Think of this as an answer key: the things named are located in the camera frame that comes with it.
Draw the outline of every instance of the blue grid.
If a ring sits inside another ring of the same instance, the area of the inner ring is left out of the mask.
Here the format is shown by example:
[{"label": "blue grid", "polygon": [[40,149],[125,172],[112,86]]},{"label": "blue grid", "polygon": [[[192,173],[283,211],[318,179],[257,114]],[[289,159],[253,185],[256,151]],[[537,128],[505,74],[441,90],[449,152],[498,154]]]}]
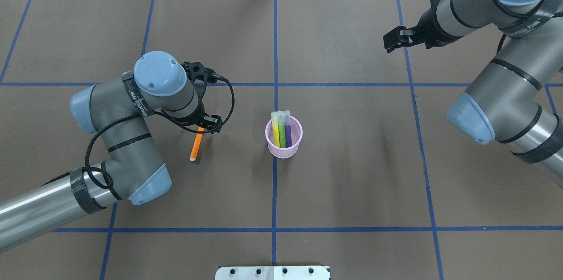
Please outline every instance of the blue grid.
[{"label": "blue grid", "polygon": [[[141,55],[145,53],[146,44],[149,36],[151,18],[153,13],[155,0],[151,0],[149,15],[145,29],[145,37]],[[24,20],[30,8],[32,0],[28,0],[18,29],[14,35],[10,51],[4,62],[4,67],[0,73],[0,86],[90,86],[98,82],[4,82],[4,76],[9,67],[12,52],[18,41],[20,30],[24,25]],[[397,0],[398,15],[400,24],[403,25],[402,7],[400,0]],[[278,81],[278,0],[274,0],[274,83],[235,83],[237,87],[274,87],[274,109],[278,109],[278,88],[279,87],[409,87],[413,113],[417,127],[418,142],[420,146],[420,155],[424,166],[424,178],[426,181],[426,192],[428,197],[428,208],[430,212],[431,226],[405,226],[405,227],[339,227],[339,228],[278,228],[277,227],[277,158],[273,157],[273,187],[272,187],[272,227],[271,228],[115,228],[115,216],[117,214],[117,203],[113,204],[111,210],[111,219],[108,228],[58,228],[55,233],[107,233],[106,246],[104,250],[104,258],[100,272],[100,280],[105,278],[107,261],[109,260],[109,252],[111,248],[111,238],[114,233],[271,233],[272,236],[272,264],[276,265],[276,234],[283,233],[385,233],[385,232],[432,232],[434,236],[434,245],[436,253],[436,262],[438,264],[438,272],[440,280],[444,279],[442,271],[442,260],[440,257],[440,248],[438,242],[438,232],[488,232],[503,230],[563,230],[563,225],[521,225],[521,226],[436,226],[434,217],[434,206],[432,205],[432,194],[430,188],[430,180],[428,178],[428,168],[426,166],[426,157],[424,153],[424,142],[422,140],[422,132],[420,129],[420,119],[418,117],[418,107],[416,102],[415,88],[417,87],[467,87],[470,84],[447,84],[447,83],[416,83],[412,77],[410,67],[410,59],[407,48],[404,48],[406,68],[408,71],[409,83],[279,83]],[[226,86],[226,84],[214,84],[210,86]],[[553,113],[556,113],[555,104],[551,96],[550,88],[563,87],[563,84],[546,84],[545,92],[549,99]]]}]

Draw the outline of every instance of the orange marker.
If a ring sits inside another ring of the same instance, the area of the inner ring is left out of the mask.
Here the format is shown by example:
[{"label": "orange marker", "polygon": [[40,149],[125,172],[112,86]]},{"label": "orange marker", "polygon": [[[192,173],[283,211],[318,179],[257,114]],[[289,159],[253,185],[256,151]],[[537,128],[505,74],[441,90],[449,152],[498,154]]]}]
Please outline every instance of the orange marker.
[{"label": "orange marker", "polygon": [[[197,131],[201,132],[201,131],[205,131],[205,129],[199,126],[197,128]],[[203,134],[195,134],[194,147],[191,148],[190,161],[195,161],[195,158],[197,157],[197,152],[199,151],[199,144],[201,144],[202,137]]]}]

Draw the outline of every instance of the marker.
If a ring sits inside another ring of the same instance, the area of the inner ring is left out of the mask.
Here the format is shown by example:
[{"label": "marker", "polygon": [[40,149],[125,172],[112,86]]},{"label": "marker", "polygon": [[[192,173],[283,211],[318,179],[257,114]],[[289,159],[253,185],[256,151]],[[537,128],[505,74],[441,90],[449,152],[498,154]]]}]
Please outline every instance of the marker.
[{"label": "marker", "polygon": [[272,112],[272,132],[274,133],[274,145],[280,146],[280,130],[278,127],[278,113]]},{"label": "marker", "polygon": [[291,119],[288,110],[283,111],[283,124],[285,128],[285,146],[291,147]]},{"label": "marker", "polygon": [[278,127],[280,132],[280,148],[287,148],[285,144],[285,127],[283,124],[283,110],[278,111]]},{"label": "marker", "polygon": [[[197,131],[201,132],[201,131],[205,131],[205,129],[203,129],[203,127],[199,126],[197,128]],[[201,138],[202,137],[203,137],[203,134],[195,134],[194,146],[193,146],[193,148],[191,148],[190,161],[195,161],[195,158],[197,158],[197,152],[199,151],[199,144],[201,144]]]}]

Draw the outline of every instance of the white bracket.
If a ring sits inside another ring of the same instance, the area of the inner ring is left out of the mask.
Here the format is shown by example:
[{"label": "white bracket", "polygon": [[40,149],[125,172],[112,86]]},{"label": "white bracket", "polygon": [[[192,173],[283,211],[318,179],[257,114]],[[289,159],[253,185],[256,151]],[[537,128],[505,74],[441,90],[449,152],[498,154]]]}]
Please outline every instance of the white bracket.
[{"label": "white bracket", "polygon": [[330,280],[330,267],[221,267],[215,273],[215,280]]}]

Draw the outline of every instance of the robotic arm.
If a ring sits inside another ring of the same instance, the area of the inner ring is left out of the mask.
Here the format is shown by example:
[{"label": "robotic arm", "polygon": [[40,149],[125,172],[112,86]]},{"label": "robotic arm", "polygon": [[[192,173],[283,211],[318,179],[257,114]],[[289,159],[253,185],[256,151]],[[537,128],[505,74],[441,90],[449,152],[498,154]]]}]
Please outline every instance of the robotic arm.
[{"label": "robotic arm", "polygon": [[420,43],[440,47],[487,24],[498,26],[512,39],[446,119],[481,145],[493,139],[506,145],[563,188],[563,121],[532,100],[563,66],[562,1],[431,0],[417,26],[395,28],[384,45],[388,52]]},{"label": "robotic arm", "polygon": [[[217,80],[229,85],[233,97],[224,122],[207,115],[201,102],[207,83]],[[120,78],[74,95],[70,100],[74,119],[84,131],[96,133],[85,166],[0,204],[0,252],[125,197],[139,205],[167,192],[172,182],[144,117],[158,114],[191,132],[195,131],[186,126],[196,124],[213,133],[221,131],[233,108],[233,88],[227,79],[199,62],[179,64],[163,51],[149,52]],[[111,159],[90,166],[90,151],[99,136]]]}]

